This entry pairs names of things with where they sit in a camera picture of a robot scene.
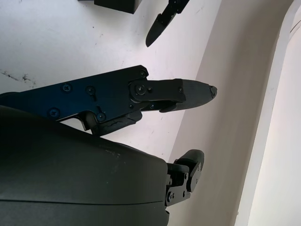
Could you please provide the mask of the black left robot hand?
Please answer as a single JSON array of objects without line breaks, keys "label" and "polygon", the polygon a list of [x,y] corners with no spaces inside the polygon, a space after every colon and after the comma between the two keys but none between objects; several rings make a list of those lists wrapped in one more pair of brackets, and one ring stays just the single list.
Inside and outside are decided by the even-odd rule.
[{"label": "black left robot hand", "polygon": [[167,28],[176,14],[182,13],[189,0],[169,0],[164,11],[157,15],[145,40],[146,47],[149,47]]}]

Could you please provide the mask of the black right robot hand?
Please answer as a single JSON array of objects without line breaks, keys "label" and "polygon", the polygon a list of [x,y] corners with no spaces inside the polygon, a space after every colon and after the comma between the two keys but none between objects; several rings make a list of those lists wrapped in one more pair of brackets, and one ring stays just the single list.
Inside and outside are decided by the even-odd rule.
[{"label": "black right robot hand", "polygon": [[0,96],[3,226],[166,226],[167,207],[190,198],[204,153],[174,163],[104,135],[144,111],[205,105],[217,88],[150,81],[141,65]]}]

